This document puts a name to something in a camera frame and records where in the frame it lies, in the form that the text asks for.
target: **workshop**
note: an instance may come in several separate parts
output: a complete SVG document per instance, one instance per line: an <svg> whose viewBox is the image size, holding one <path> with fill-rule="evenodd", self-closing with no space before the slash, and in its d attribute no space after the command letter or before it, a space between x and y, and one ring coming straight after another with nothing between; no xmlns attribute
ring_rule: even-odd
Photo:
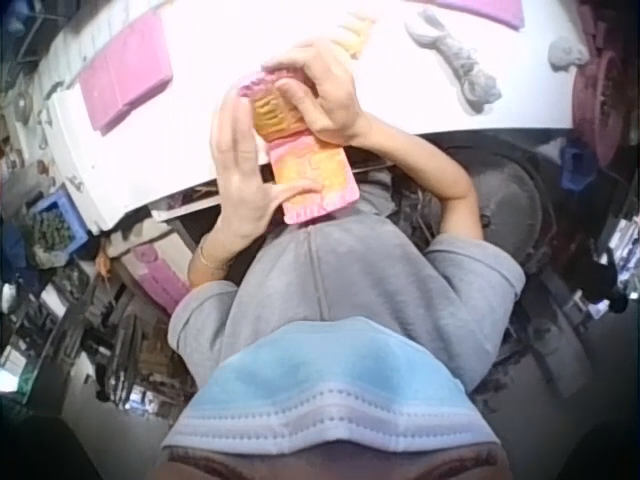
<svg viewBox="0 0 640 480"><path fill-rule="evenodd" d="M3 479L635 479L636 0L0 2Z"/></svg>

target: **blue surgical mask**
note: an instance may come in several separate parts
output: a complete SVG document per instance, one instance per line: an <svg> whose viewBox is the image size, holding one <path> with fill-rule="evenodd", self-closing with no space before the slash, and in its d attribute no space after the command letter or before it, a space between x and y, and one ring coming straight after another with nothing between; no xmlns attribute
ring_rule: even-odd
<svg viewBox="0 0 640 480"><path fill-rule="evenodd" d="M387 452L498 442L433 355L355 317L294 322L229 358L163 447L281 455L336 440Z"/></svg>

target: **hand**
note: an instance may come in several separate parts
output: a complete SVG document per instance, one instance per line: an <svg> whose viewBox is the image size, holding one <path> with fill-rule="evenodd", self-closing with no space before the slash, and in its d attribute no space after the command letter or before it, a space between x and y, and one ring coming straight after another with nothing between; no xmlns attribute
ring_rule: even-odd
<svg viewBox="0 0 640 480"><path fill-rule="evenodd" d="M229 92L211 129L211 153L218 175L220 217L214 230L229 254L262 235L275 209L301 193L318 192L313 183L273 185L262 181L249 100Z"/></svg>
<svg viewBox="0 0 640 480"><path fill-rule="evenodd" d="M303 83L283 79L280 93L294 104L311 131L336 145L350 145L366 133L367 116L356 96L353 76L326 41L302 44L263 65L265 70L300 68L313 82L317 95Z"/></svg>

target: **white table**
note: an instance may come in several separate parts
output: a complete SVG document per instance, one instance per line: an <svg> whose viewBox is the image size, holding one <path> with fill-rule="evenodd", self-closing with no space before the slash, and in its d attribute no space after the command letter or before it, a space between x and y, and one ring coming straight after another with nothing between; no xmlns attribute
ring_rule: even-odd
<svg viewBox="0 0 640 480"><path fill-rule="evenodd" d="M173 82L104 137L91 129L77 85L53 95L52 125L45 127L51 153L64 176L82 183L82 192L68 187L89 227L108 229L134 208L215 178L209 126L224 92L266 58L330 31L344 18L344 3L169 2L161 12ZM379 0L378 22L353 65L363 108L412 133L570 128L573 73L552 72L547 49L559 35L581 39L577 16L563 0L523 3L526 26L520 32L439 10L502 90L500 101L475 114L441 59L417 47L405 31L404 20L421 6Z"/></svg>

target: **clay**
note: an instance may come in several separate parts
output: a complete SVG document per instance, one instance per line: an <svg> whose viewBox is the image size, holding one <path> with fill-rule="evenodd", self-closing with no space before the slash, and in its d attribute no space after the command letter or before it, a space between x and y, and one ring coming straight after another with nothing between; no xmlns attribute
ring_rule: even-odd
<svg viewBox="0 0 640 480"><path fill-rule="evenodd" d="M458 79L462 95L474 110L481 111L485 105L502 98L496 78L480 67L472 50L449 33L432 9L421 10L418 19L405 23L409 36L419 46L435 50L442 56Z"/></svg>

